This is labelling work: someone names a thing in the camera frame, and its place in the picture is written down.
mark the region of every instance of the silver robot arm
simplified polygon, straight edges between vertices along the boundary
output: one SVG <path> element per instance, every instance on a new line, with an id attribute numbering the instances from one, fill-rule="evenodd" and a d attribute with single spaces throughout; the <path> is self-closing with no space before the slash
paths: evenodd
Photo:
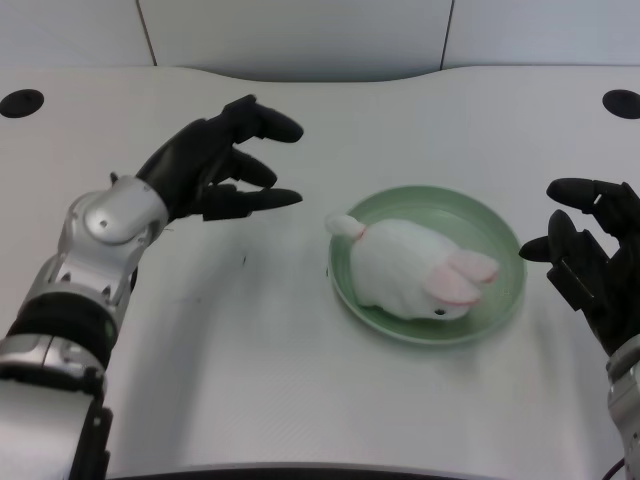
<path id="1" fill-rule="evenodd" d="M 611 257 L 588 230 L 578 232 L 562 210 L 549 219 L 547 236 L 523 245 L 520 256 L 551 263 L 547 278 L 574 310 L 581 310 L 609 355 L 609 413 L 624 445 L 620 468 L 640 479 L 640 198 L 621 185 L 562 178 L 547 195 L 558 203 L 592 215 L 605 233 L 618 240 Z"/>
<path id="2" fill-rule="evenodd" d="M 111 412 L 105 371 L 146 248 L 168 222 L 243 218 L 302 200 L 233 145 L 296 142 L 293 120 L 247 96 L 187 125 L 135 177 L 69 208 L 57 253 L 37 274 L 0 341 L 0 479 L 98 480 L 106 474 Z M 228 179 L 263 190 L 243 193 Z"/>
<path id="3" fill-rule="evenodd" d="M 135 177 L 78 198 L 0 341 L 0 478 L 103 478 L 104 373 L 144 250 L 168 221 Z"/>

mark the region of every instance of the rabbit tail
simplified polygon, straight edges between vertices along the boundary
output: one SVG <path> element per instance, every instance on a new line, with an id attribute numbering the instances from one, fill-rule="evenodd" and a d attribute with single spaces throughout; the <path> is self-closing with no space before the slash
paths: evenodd
<path id="1" fill-rule="evenodd" d="M 345 236 L 352 239 L 360 238 L 367 228 L 366 225 L 348 215 L 329 217 L 325 220 L 324 225 L 327 231 L 333 235 Z"/>

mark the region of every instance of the table surface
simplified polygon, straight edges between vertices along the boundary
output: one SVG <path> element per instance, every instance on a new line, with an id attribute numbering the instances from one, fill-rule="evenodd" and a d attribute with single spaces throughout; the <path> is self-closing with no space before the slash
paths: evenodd
<path id="1" fill-rule="evenodd" d="M 640 91 L 640 68 L 474 67 L 372 84 L 174 68 L 0 73 L 0 97 L 22 88 L 45 103 L 0 117 L 0 329 L 68 205 L 106 188 L 110 171 L 135 173 L 186 123 L 248 93 L 306 130 L 295 145 L 242 146 L 303 203 L 177 221 L 145 254 L 108 371 L 112 475 L 309 461 L 583 480 L 622 456 L 606 356 L 545 266 L 529 266 L 508 326 L 456 348 L 411 346 L 341 305 L 323 219 L 382 189 L 431 184 L 486 203 L 521 240 L 543 235 L 555 178 L 640 188 L 640 122 L 601 103 L 610 89 Z"/>

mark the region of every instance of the cable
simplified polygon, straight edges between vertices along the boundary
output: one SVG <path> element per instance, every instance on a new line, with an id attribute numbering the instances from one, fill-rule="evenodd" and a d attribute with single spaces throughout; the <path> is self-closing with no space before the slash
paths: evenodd
<path id="1" fill-rule="evenodd" d="M 604 474 L 604 477 L 602 477 L 602 480 L 611 480 L 613 476 L 616 473 L 618 473 L 618 470 L 620 470 L 623 465 L 624 465 L 624 458 L 620 459 L 618 463 L 616 463 L 613 467 L 611 467 L 611 469 Z"/>

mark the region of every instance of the white plush rabbit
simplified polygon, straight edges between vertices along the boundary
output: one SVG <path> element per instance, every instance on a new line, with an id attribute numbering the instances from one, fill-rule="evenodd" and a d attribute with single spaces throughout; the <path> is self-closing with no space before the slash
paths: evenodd
<path id="1" fill-rule="evenodd" d="M 328 218 L 326 227 L 354 240 L 351 277 L 358 303 L 406 320 L 460 318 L 480 300 L 474 283 L 490 283 L 498 274 L 493 258 L 407 220 L 367 226 L 343 215 Z"/>

